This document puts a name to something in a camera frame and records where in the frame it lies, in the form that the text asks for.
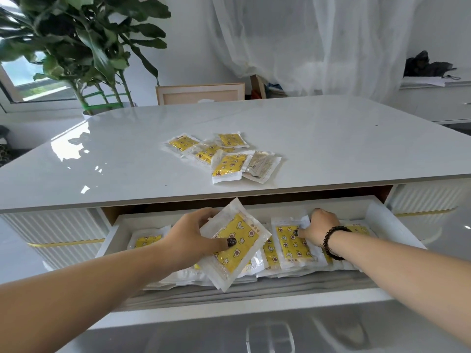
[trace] window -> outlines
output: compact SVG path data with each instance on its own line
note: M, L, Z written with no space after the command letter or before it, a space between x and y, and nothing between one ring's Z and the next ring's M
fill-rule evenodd
M0 0L0 7L20 12L10 0ZM37 57L43 58L44 53L38 52ZM34 80L36 73L42 73L42 66L24 57L0 65L0 104L6 113L80 108L67 83L48 78Z

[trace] open drawer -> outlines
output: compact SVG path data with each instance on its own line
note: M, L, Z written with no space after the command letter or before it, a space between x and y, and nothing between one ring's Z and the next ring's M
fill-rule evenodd
M339 219L365 219L384 239L419 248L422 243L376 197L298 201L245 206L261 222L275 216L300 216L322 208ZM173 225L188 210L118 217L98 256L126 250L131 233L138 229ZM145 291L92 328L190 320L208 317L283 311L308 307L365 303L392 299L358 271L316 272L299 278L260 278L257 282L232 285L223 293L215 288L176 287L168 291Z

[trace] fingernail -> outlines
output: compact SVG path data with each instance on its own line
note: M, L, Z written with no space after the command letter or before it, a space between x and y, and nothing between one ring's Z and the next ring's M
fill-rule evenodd
M237 240L235 238L227 238L228 247L233 247L235 244L237 244Z

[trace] countertop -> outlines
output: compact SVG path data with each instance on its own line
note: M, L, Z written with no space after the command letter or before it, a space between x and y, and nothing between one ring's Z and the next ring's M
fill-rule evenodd
M283 160L265 184L211 183L162 143L241 131ZM0 169L0 213L471 177L471 137L343 95L119 109Z

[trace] dark bead bracelet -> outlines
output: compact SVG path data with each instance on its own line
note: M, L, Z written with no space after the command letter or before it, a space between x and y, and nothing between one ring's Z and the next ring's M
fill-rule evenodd
M339 230L342 230L342 231L351 231L349 228L347 227L344 227L343 225L339 225L339 226L336 226L336 227L333 227L331 230L329 230L326 234L326 237L324 238L324 251L326 252L326 254L335 259L335 260L345 260L343 257L341 256L337 256L335 254L332 254L329 250L329 246L327 245L328 244L328 241L329 241L329 238L330 236L335 232L335 231L339 231Z

